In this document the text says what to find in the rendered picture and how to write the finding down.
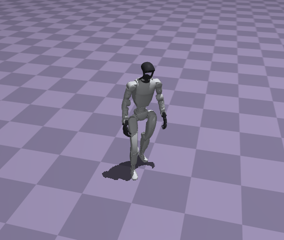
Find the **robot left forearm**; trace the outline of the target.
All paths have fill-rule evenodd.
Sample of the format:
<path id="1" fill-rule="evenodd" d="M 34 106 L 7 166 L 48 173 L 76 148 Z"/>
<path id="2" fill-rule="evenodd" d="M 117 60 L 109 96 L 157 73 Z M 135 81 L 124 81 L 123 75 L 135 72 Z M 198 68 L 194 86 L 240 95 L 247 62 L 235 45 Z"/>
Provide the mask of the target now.
<path id="1" fill-rule="evenodd" d="M 163 96 L 163 94 L 162 94 L 162 98 L 163 98 L 163 100 L 159 100 L 158 101 L 158 104 L 159 104 L 159 110 L 160 110 L 160 114 L 162 115 L 162 113 L 163 112 L 165 112 L 165 114 L 166 114 L 166 111 L 165 111 L 165 102 L 164 102 L 164 96 Z"/>

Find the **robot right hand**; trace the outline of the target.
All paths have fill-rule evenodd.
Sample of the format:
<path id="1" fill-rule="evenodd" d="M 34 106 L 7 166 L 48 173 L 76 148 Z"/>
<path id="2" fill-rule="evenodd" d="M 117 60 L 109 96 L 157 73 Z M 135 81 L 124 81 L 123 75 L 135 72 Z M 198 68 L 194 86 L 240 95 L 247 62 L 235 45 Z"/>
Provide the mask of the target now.
<path id="1" fill-rule="evenodd" d="M 122 125 L 123 125 L 123 133 L 124 133 L 124 135 L 127 136 L 127 137 L 131 137 L 131 136 L 129 136 L 129 134 L 131 134 L 131 133 L 128 130 L 128 126 L 127 126 L 128 125 L 128 120 L 126 119 L 125 120 L 125 124 L 122 123 Z"/>

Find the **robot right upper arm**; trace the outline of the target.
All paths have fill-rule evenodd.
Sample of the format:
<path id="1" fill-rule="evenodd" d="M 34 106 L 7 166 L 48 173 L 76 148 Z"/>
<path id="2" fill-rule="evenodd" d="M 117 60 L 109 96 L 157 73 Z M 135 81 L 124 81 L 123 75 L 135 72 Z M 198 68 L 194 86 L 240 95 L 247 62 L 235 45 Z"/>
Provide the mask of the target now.
<path id="1" fill-rule="evenodd" d="M 136 89 L 137 87 L 137 82 L 136 81 L 130 81 L 126 84 L 126 90 L 124 93 L 123 101 L 126 101 L 126 107 L 131 105 L 131 101 L 129 98 L 132 95 L 132 92 Z"/>

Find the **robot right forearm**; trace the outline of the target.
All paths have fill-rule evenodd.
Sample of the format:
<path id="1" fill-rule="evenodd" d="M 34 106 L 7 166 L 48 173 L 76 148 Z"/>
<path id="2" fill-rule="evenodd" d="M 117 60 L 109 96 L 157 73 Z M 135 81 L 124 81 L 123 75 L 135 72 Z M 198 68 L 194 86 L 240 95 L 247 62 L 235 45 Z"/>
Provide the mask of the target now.
<path id="1" fill-rule="evenodd" d="M 125 124 L 125 120 L 128 120 L 128 110 L 129 108 L 126 107 L 127 103 L 125 100 L 122 101 L 121 110 L 122 110 L 122 123 Z M 128 120 L 129 122 L 129 120 Z"/>

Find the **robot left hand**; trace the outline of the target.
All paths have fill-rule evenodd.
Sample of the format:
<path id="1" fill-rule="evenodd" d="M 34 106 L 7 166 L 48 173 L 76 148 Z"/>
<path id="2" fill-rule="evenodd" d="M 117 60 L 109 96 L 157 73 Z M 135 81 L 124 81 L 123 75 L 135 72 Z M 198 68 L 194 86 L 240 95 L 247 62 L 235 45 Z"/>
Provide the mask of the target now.
<path id="1" fill-rule="evenodd" d="M 167 127 L 167 118 L 166 118 L 166 113 L 165 112 L 162 112 L 162 117 L 163 117 L 163 125 L 162 125 L 162 128 L 165 129 Z"/>

